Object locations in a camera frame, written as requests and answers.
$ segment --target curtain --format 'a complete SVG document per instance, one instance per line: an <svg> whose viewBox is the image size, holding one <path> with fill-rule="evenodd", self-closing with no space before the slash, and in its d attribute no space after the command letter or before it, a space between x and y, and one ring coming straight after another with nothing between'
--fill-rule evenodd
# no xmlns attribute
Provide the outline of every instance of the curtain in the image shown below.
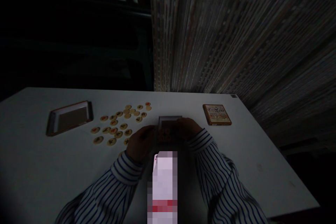
<svg viewBox="0 0 336 224"><path fill-rule="evenodd" d="M336 136L336 0L151 0L154 89L234 93L277 146Z"/></svg>

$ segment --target metal tray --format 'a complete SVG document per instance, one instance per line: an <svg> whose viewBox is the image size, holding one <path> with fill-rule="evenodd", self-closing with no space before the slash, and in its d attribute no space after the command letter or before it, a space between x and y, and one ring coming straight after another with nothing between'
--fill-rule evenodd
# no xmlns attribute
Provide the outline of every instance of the metal tray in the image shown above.
<svg viewBox="0 0 336 224"><path fill-rule="evenodd" d="M92 104L89 101L62 107L50 112L46 135L53 137L92 120Z"/></svg>

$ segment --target person's right hand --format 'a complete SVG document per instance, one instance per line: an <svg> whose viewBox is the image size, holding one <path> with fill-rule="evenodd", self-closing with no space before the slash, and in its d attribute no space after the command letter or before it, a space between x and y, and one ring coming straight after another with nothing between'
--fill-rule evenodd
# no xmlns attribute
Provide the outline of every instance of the person's right hand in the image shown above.
<svg viewBox="0 0 336 224"><path fill-rule="evenodd" d="M179 118L172 128L176 138L189 140L202 131L202 128L191 118Z"/></svg>

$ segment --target round game piece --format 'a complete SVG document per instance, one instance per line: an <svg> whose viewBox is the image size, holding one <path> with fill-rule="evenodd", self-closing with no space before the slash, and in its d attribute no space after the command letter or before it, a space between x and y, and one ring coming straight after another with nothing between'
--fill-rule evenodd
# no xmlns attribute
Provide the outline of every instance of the round game piece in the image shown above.
<svg viewBox="0 0 336 224"><path fill-rule="evenodd" d="M102 141L104 140L104 137L96 137L94 140L93 140L93 143L94 144L100 144Z"/></svg>
<svg viewBox="0 0 336 224"><path fill-rule="evenodd" d="M106 127L103 129L103 134L107 134L110 133L111 128L110 127Z"/></svg>
<svg viewBox="0 0 336 224"><path fill-rule="evenodd" d="M110 134L111 135L114 135L115 133L117 133L118 132L118 128L112 128L111 130L110 130Z"/></svg>
<svg viewBox="0 0 336 224"><path fill-rule="evenodd" d="M127 124L121 124L121 125L120 125L120 129L122 129L122 130L127 129Z"/></svg>
<svg viewBox="0 0 336 224"><path fill-rule="evenodd" d="M100 121L107 121L109 117L107 115L104 115L100 118Z"/></svg>
<svg viewBox="0 0 336 224"><path fill-rule="evenodd" d="M128 145L128 142L130 141L130 139L129 138L126 138L125 140L124 140L124 145Z"/></svg>
<svg viewBox="0 0 336 224"><path fill-rule="evenodd" d="M114 126L114 125L117 125L117 124L118 124L118 121L117 121L117 120L114 120L114 121L110 122L110 125L111 125L111 126Z"/></svg>
<svg viewBox="0 0 336 224"><path fill-rule="evenodd" d="M96 134L96 133L99 132L99 130L100 130L99 127L94 127L94 128L91 130L91 133L92 133L92 134Z"/></svg>
<svg viewBox="0 0 336 224"><path fill-rule="evenodd" d="M117 133L114 134L115 138L121 138L124 133L122 131L118 131Z"/></svg>
<svg viewBox="0 0 336 224"><path fill-rule="evenodd" d="M132 130L131 129L129 129L129 130L126 130L125 131L125 136L130 136L130 135L132 135Z"/></svg>
<svg viewBox="0 0 336 224"><path fill-rule="evenodd" d="M112 145L115 145L116 142L117 142L117 140L115 138L111 138L110 140L107 141L107 145L112 146Z"/></svg>

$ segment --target shirt sleeve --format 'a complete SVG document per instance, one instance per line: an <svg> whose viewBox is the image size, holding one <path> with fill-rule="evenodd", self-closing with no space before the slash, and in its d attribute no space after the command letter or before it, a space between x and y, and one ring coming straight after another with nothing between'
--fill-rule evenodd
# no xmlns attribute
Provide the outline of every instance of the shirt sleeve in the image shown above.
<svg viewBox="0 0 336 224"><path fill-rule="evenodd" d="M142 168L122 153L95 183L65 205L55 223L122 223Z"/></svg>
<svg viewBox="0 0 336 224"><path fill-rule="evenodd" d="M188 145L195 155L210 223L268 223L259 204L240 182L232 160L219 152L206 129L190 139Z"/></svg>

